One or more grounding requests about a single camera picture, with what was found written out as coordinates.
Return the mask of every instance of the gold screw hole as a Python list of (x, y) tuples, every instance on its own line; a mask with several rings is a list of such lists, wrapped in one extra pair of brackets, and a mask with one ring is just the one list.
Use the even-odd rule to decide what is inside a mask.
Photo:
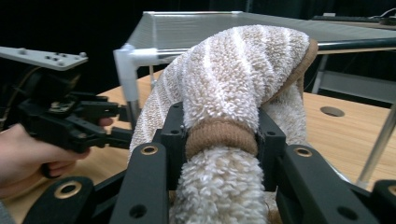
[(142, 150), (140, 150), (140, 152), (143, 155), (149, 156), (149, 155), (153, 155), (153, 154), (157, 153), (158, 148), (157, 147), (143, 147)]
[(389, 186), (388, 190), (390, 191), (391, 194), (396, 196), (396, 185)]
[(295, 153), (297, 153), (297, 155), (302, 156), (302, 157), (311, 157), (312, 156), (312, 152), (306, 148), (303, 147), (297, 147), (294, 149)]
[(55, 190), (54, 195), (58, 199), (67, 199), (79, 193), (81, 188), (81, 183), (77, 182), (76, 180), (71, 180), (59, 186)]

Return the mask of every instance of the brass grommet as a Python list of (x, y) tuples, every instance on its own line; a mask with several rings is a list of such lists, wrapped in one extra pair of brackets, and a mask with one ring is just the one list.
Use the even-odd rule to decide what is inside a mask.
[(149, 155), (153, 155), (153, 154), (157, 153), (158, 148), (154, 147), (154, 146), (143, 147), (142, 150), (140, 150), (140, 152), (143, 155), (149, 156)]
[(61, 186), (59, 186), (55, 190), (54, 195), (58, 199), (70, 198), (70, 197), (76, 195), (77, 193), (79, 193), (81, 188), (82, 188), (81, 183), (77, 182), (76, 180), (71, 180), (71, 181), (66, 182), (66, 183), (62, 184)]
[(294, 152), (297, 153), (297, 155), (302, 156), (302, 157), (311, 157), (312, 156), (312, 152), (309, 149), (303, 148), (303, 147), (295, 148)]
[(391, 194), (393, 194), (394, 196), (396, 196), (396, 185), (392, 185), (388, 187), (388, 190)]

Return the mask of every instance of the wooden table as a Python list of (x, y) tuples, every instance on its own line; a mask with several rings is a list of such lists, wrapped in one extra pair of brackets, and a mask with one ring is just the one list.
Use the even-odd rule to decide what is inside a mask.
[[(150, 92), (149, 77), (139, 79), (138, 85), (142, 106)], [(110, 102), (124, 104), (120, 88), (104, 92), (102, 95), (108, 96)], [(326, 115), (320, 111), (323, 106), (338, 108), (345, 115), (343, 117)], [(308, 142), (355, 183), (389, 110), (310, 93), (304, 94), (304, 107), (307, 115)], [(128, 128), (129, 123), (118, 121), (115, 126)], [(125, 149), (94, 147), (92, 154), (86, 160), (79, 161), (70, 175), (88, 176), (94, 184), (100, 183), (124, 170), (128, 155), (129, 151)], [(371, 189), (374, 181), (385, 178), (396, 179), (395, 133), (373, 173), (368, 189)], [(56, 180), (43, 179), (25, 192), (4, 200), (17, 223), (23, 221), (35, 200), (54, 181)]]

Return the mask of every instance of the human hand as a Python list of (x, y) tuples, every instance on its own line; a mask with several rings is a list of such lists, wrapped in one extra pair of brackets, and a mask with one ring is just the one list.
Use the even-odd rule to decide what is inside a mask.
[[(107, 126), (112, 119), (101, 119), (100, 125)], [(29, 188), (40, 180), (41, 165), (46, 163), (50, 176), (64, 175), (73, 170), (77, 160), (90, 154), (65, 150), (31, 137), (16, 124), (0, 133), (0, 198), (11, 196)]]

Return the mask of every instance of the table surface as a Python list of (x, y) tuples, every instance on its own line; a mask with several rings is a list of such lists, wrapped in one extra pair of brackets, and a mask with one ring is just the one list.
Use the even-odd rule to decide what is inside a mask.
[[(140, 104), (146, 101), (150, 84), (149, 77), (138, 80)], [(124, 104), (120, 88), (104, 92), (110, 102)], [(343, 117), (329, 116), (321, 112), (324, 106), (338, 108)], [(385, 122), (389, 110), (371, 105), (324, 97), (311, 93), (304, 94), (304, 107), (307, 116), (307, 140), (334, 167), (356, 182), (366, 162), (374, 142)], [(129, 123), (117, 121), (115, 126), (128, 128)], [(105, 147), (92, 149), (92, 154), (79, 161), (76, 169), (69, 175), (83, 175), (92, 179), (94, 184), (123, 171), (127, 166), (129, 151)], [(370, 180), (368, 189), (378, 179), (396, 179), (396, 133), (393, 133), (387, 148)], [(4, 203), (17, 223), (23, 221), (29, 208), (40, 194), (56, 180), (43, 179), (36, 185), (9, 199)]]

